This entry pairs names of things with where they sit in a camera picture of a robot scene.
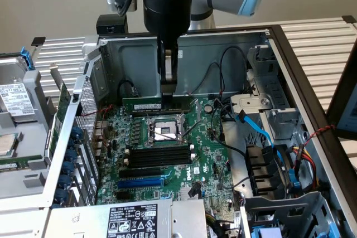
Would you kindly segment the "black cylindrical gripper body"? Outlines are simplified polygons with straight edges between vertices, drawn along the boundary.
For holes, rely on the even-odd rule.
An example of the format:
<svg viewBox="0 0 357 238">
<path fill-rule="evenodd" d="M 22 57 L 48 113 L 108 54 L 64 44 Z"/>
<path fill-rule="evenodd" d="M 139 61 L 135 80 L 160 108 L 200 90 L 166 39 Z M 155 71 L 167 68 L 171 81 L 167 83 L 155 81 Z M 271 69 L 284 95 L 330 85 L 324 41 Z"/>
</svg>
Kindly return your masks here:
<svg viewBox="0 0 357 238">
<path fill-rule="evenodd" d="M 162 40 L 176 40 L 187 32 L 192 0 L 143 0 L 144 25 Z"/>
</svg>

